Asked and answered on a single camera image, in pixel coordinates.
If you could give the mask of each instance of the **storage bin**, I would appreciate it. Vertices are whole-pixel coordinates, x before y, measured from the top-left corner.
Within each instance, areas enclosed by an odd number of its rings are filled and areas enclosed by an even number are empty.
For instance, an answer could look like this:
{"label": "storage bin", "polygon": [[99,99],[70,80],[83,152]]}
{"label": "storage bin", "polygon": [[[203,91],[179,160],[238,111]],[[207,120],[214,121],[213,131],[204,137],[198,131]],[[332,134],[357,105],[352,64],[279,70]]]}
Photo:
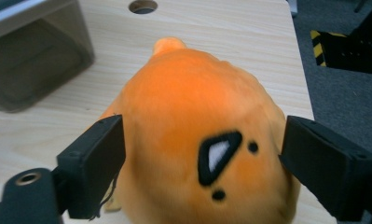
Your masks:
{"label": "storage bin", "polygon": [[76,0],[0,0],[0,110],[33,105],[93,58]]}

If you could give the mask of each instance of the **table surface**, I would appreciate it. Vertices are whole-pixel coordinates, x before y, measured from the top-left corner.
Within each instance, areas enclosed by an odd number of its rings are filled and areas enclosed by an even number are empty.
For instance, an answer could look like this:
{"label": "table surface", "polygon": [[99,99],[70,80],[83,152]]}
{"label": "table surface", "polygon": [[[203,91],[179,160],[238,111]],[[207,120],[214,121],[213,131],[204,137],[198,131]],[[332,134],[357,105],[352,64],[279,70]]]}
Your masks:
{"label": "table surface", "polygon": [[[0,197],[13,175],[53,169],[56,156],[89,127],[149,59],[154,43],[177,36],[254,74],[286,115],[313,119],[289,6],[284,0],[159,0],[150,14],[131,0],[82,0],[96,61],[88,70],[24,111],[0,112]],[[65,223],[88,223],[70,220]],[[129,223],[121,213],[94,223]],[[295,223],[335,223],[302,188]]]}

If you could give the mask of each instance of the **stuffed animal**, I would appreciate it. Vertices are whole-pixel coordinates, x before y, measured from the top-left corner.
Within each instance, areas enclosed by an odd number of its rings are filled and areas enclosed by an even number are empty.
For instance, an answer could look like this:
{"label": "stuffed animal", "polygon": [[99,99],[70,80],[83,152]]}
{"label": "stuffed animal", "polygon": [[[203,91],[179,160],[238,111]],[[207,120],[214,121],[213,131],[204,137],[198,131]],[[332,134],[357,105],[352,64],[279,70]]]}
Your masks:
{"label": "stuffed animal", "polygon": [[281,165],[285,117],[251,74],[179,39],[102,114],[123,116],[127,159],[106,209],[132,223],[290,223],[299,183]]}

